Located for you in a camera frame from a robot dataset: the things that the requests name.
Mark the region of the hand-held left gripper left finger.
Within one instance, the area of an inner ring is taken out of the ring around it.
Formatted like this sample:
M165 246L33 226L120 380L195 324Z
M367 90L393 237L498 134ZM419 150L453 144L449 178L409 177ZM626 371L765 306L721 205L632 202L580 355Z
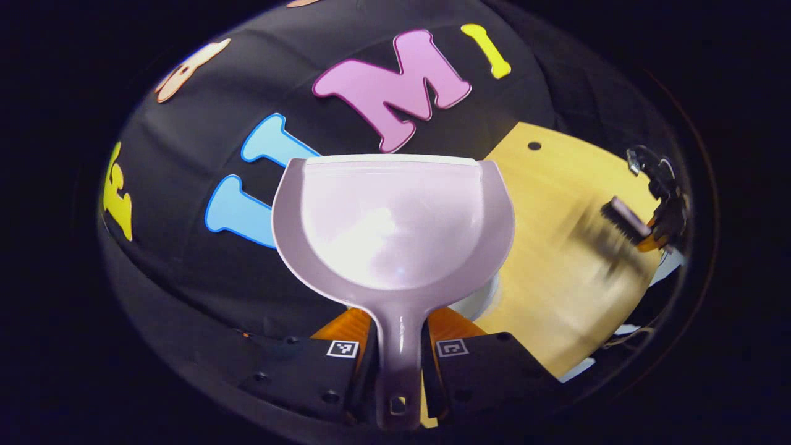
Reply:
M350 308L309 337L251 337L255 359L238 383L247 394L327 422L367 423L376 363L376 325Z

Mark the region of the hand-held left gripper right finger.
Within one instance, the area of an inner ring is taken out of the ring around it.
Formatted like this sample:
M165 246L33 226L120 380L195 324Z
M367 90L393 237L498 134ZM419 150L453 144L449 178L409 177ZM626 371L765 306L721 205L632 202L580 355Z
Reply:
M423 327L426 416L437 423L547 417L560 382L510 332L486 333L444 307Z

